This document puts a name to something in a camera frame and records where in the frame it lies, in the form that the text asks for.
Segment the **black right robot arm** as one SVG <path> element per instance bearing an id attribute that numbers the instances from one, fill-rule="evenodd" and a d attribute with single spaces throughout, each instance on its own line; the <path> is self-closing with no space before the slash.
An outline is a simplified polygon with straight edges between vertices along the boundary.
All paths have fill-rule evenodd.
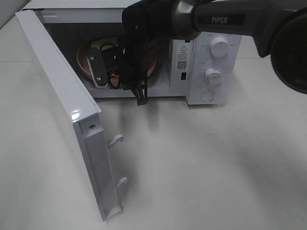
<path id="1" fill-rule="evenodd" d="M 193 40 L 201 32 L 251 36 L 258 55 L 270 56 L 279 79 L 307 92 L 304 0 L 141 0 L 123 10 L 122 23 L 119 80 L 138 105 L 148 101 L 148 63 L 159 39 Z"/>

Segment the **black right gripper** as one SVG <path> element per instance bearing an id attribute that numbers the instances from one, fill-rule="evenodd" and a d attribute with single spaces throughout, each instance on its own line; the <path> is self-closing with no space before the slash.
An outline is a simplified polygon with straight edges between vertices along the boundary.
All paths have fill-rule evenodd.
<path id="1" fill-rule="evenodd" d="M 124 90 L 137 105 L 148 103 L 148 67 L 160 39 L 177 37 L 172 25 L 175 0 L 141 0 L 122 12 L 125 35 L 119 42 L 118 67 Z"/>

